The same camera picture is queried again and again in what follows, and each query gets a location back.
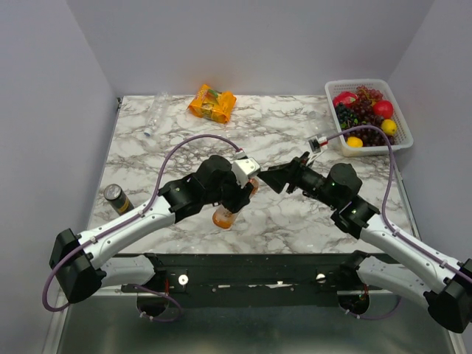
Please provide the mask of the orange juice bottle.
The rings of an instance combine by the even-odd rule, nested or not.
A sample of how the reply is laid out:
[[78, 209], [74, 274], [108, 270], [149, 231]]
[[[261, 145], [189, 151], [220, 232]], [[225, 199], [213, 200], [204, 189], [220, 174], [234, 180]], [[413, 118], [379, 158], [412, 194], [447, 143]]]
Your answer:
[[[259, 181], [256, 178], [252, 178], [248, 184], [252, 185], [252, 191], [249, 195], [249, 199], [251, 199], [259, 190]], [[212, 221], [213, 223], [222, 228], [222, 229], [230, 229], [234, 224], [235, 220], [237, 219], [238, 215], [242, 210], [239, 212], [231, 212], [227, 208], [225, 208], [222, 204], [215, 210]]]

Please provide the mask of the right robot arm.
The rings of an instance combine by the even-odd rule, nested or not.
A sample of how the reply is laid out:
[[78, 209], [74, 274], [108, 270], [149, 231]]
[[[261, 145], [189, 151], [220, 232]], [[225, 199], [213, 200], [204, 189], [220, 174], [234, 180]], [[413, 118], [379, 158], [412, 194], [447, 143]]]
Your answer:
[[327, 205], [338, 229], [396, 262], [387, 265], [373, 256], [363, 256], [340, 269], [341, 284], [354, 289], [364, 283], [391, 291], [426, 308], [446, 330], [463, 333], [471, 323], [471, 261], [443, 254], [393, 224], [359, 196], [362, 182], [351, 164], [335, 164], [322, 176], [307, 166], [307, 157], [303, 154], [270, 167], [259, 177], [277, 193], [300, 189], [305, 196]]

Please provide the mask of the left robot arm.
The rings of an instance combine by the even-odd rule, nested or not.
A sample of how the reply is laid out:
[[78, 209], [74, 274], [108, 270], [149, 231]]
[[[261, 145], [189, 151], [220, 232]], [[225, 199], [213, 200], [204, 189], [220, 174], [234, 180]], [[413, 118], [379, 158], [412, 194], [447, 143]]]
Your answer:
[[221, 204], [239, 212], [250, 202], [250, 181], [259, 172], [253, 158], [229, 162], [212, 155], [194, 173], [167, 182], [148, 201], [117, 219], [78, 235], [63, 230], [49, 259], [51, 277], [71, 304], [110, 285], [134, 283], [147, 291], [158, 290], [164, 275], [148, 258], [138, 257], [130, 265], [117, 265], [112, 258], [144, 236], [198, 214], [206, 205]]

